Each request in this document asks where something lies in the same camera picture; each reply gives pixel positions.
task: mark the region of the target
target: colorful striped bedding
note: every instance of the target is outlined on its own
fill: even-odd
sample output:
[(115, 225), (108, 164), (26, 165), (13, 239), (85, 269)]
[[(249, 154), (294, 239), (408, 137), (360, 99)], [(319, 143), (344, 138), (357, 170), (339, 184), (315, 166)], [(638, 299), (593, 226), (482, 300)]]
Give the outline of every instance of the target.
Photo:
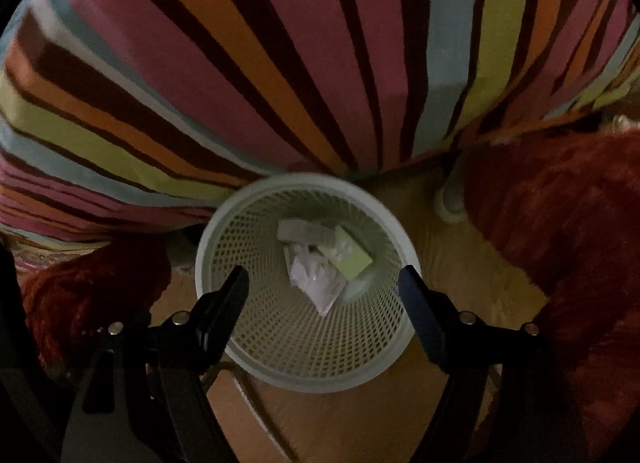
[(287, 170), (370, 176), (553, 126), (640, 70), (631, 0), (24, 0), (0, 39), (22, 268), (210, 217)]

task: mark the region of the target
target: white plastic basket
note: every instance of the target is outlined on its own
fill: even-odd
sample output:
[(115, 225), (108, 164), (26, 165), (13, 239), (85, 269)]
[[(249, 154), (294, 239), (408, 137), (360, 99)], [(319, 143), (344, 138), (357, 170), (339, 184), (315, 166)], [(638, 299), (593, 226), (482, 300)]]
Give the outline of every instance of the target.
[[(278, 221), (340, 224), (374, 262), (322, 318), (289, 283)], [(362, 189), (319, 174), (285, 174), (252, 183), (212, 217), (198, 246), (198, 296), (220, 288), (231, 269), (249, 272), (249, 297), (226, 353), (253, 376), (307, 393), (367, 382), (404, 351), (414, 329), (398, 296), (404, 265), (420, 265), (398, 220)]]

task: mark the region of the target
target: metal screw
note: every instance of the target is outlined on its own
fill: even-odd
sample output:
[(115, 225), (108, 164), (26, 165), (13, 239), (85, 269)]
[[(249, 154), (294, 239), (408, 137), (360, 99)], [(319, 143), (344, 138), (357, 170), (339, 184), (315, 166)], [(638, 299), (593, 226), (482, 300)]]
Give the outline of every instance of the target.
[(478, 317), (475, 313), (471, 313), (470, 311), (460, 312), (460, 322), (462, 322), (462, 324), (472, 326), (476, 323), (476, 319), (478, 319)]
[(108, 328), (109, 335), (119, 335), (124, 330), (124, 324), (122, 322), (114, 322)]
[(171, 318), (171, 322), (173, 322), (176, 326), (184, 326), (188, 323), (190, 318), (190, 314), (188, 311), (178, 311), (174, 313), (174, 316)]
[(533, 324), (532, 322), (527, 322), (524, 325), (524, 331), (529, 335), (531, 335), (532, 337), (535, 337), (536, 335), (540, 335), (540, 328), (535, 324)]

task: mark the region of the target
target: basket rim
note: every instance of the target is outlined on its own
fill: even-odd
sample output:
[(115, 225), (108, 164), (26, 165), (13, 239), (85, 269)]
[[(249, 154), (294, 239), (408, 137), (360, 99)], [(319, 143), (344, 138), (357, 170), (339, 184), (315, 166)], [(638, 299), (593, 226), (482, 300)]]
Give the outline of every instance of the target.
[[(218, 244), (228, 223), (237, 214), (264, 196), (283, 190), (309, 189), (338, 196), (356, 205), (384, 229), (398, 253), (401, 265), (413, 265), (420, 273), (420, 262), (406, 231), (391, 211), (368, 192), (345, 180), (325, 174), (282, 174), (250, 183), (229, 197), (213, 214), (202, 233), (196, 254), (195, 283), (198, 298), (213, 291), (210, 266), (215, 245)], [(233, 339), (229, 340), (225, 351), (249, 374), (276, 387), (305, 393), (334, 393), (351, 389), (382, 374), (404, 352), (414, 334), (414, 328), (405, 311), (396, 333), (372, 360), (343, 375), (317, 379), (294, 377), (266, 367), (245, 353)]]

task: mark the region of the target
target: wooden floor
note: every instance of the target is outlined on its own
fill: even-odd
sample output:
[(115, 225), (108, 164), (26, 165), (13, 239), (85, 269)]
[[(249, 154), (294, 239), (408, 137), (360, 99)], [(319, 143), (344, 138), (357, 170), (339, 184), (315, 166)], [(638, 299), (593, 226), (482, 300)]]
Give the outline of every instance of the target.
[[(525, 274), (508, 265), (470, 224), (446, 225), (431, 209), (442, 183), (438, 168), (387, 176), (367, 189), (398, 217), (420, 257), (428, 285), (458, 309), (484, 321), (519, 328), (546, 302)], [(154, 322), (196, 301), (193, 279), (176, 275), (152, 309)], [(383, 375), (331, 395), (293, 393), (255, 381), (271, 418), (303, 463), (404, 463), (433, 415), (446, 376), (414, 338)], [(254, 420), (228, 373), (209, 400), (241, 463), (285, 461)]]

